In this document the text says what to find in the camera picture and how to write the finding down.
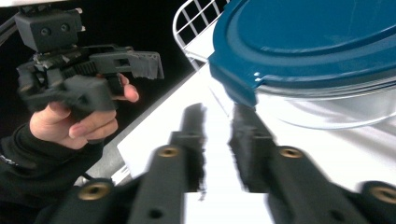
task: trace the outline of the white table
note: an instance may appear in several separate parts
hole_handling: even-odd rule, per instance
[[[208,83],[216,89],[217,97]],[[148,168],[153,150],[167,144],[170,133],[179,130],[183,110],[202,103],[206,107],[207,195],[199,202],[199,193],[186,194],[185,223],[273,223],[265,195],[242,190],[227,145],[231,137],[229,106],[232,103],[221,93],[221,86],[211,78],[206,65],[145,115],[118,144],[118,149],[132,176],[142,174]],[[259,101],[265,104],[260,96]],[[332,182],[350,190],[358,190],[360,183],[366,180],[380,180],[396,186],[395,119],[353,130],[317,131],[275,119],[263,106],[259,106],[257,112],[279,145],[303,149]]]

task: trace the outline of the brass screw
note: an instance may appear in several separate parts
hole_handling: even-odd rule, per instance
[[[88,185],[81,189],[78,197],[84,201],[93,201],[105,197],[110,192],[110,185],[108,183],[99,182]]]
[[[375,187],[371,189],[371,193],[378,199],[385,203],[396,204],[396,190],[385,188],[385,187]]]
[[[280,155],[284,156],[284,157],[288,157],[288,158],[301,158],[303,156],[303,153],[297,149],[294,148],[283,148],[282,150],[280,150]]]
[[[163,150],[161,150],[158,155],[161,157],[174,157],[178,153],[176,148],[173,147],[166,147]]]

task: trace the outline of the finger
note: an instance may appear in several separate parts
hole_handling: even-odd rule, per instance
[[[121,79],[122,86],[125,86],[125,85],[129,84],[129,79],[125,75],[119,73],[119,78]]]
[[[91,133],[86,134],[84,137],[87,140],[103,139],[113,134],[119,128],[119,124],[116,119],[111,120],[106,125],[94,130]]]
[[[58,123],[70,115],[70,109],[60,102],[51,102],[47,107],[37,112],[40,120],[46,124]]]
[[[79,123],[74,124],[69,129],[71,138],[82,137],[94,130],[106,125],[116,117],[116,111],[95,111]]]
[[[115,96],[113,97],[115,100],[127,100],[130,102],[136,102],[139,100],[139,93],[137,92],[136,88],[131,85],[124,86],[124,95],[123,96]]]

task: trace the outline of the black plastic part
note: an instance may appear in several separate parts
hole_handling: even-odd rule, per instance
[[[166,151],[176,155],[166,156]],[[186,151],[182,147],[159,147],[134,201],[126,223],[182,223],[187,191]]]
[[[99,74],[131,72],[134,77],[163,78],[163,65],[157,52],[134,51],[130,47],[115,45],[88,47],[91,51],[101,51],[100,48],[106,49],[106,52],[90,56]]]
[[[301,150],[278,147],[273,155],[271,172],[291,211],[291,223],[369,223]]]
[[[23,43],[36,52],[49,52],[76,44],[77,32],[82,29],[81,18],[75,10],[49,9],[34,16],[18,13],[15,22]]]
[[[364,182],[361,193],[343,189],[346,197],[371,223],[396,224],[396,187],[381,181]]]
[[[180,132],[172,132],[169,144],[188,150],[187,169],[188,192],[196,192],[203,184],[204,172],[204,134],[205,109],[202,104],[188,106],[183,114]]]
[[[242,183],[250,192],[268,192],[271,174],[268,162],[275,146],[273,136],[254,108],[235,105],[233,135],[229,145]]]

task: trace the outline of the teal lid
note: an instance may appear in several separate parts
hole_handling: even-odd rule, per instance
[[[347,90],[389,80],[395,12],[390,0],[233,0],[215,28],[212,76],[237,103],[251,106],[260,86]]]

